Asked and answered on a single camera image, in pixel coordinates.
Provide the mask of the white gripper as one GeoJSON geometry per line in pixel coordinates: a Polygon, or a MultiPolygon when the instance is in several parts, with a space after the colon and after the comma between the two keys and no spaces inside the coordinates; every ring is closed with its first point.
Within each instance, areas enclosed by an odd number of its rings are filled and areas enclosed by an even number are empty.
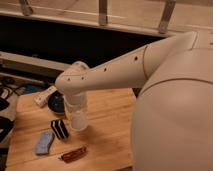
{"type": "Polygon", "coordinates": [[[85,92],[75,95],[65,95],[64,104],[69,112],[85,109],[87,107],[87,95],[85,92]]]}

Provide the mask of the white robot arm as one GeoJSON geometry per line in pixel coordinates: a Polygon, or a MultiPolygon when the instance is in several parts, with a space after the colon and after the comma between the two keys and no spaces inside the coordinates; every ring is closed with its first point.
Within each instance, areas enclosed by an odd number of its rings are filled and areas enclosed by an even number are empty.
{"type": "Polygon", "coordinates": [[[138,88],[133,171],[213,171],[213,31],[171,36],[78,73],[67,69],[56,87],[67,101],[89,90],[138,88]]]}

